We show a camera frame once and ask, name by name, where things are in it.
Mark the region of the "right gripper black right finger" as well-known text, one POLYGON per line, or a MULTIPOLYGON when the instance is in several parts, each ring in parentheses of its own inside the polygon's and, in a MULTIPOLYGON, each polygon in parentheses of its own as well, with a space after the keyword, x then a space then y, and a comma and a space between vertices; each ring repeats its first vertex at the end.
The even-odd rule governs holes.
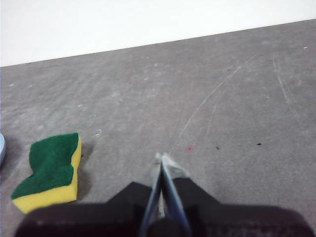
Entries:
POLYGON ((310 237, 312 228, 293 210, 267 205, 224 204, 197 185, 171 156, 161 157, 166 187, 175 195, 194 237, 310 237))

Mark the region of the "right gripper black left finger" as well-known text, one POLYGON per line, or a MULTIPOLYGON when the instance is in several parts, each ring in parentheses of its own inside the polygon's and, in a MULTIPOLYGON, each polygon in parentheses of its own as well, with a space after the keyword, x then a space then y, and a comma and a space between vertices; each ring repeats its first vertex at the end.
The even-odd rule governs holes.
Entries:
POLYGON ((146 232, 159 196, 161 155, 107 202, 69 203, 28 213, 17 237, 138 237, 146 232))

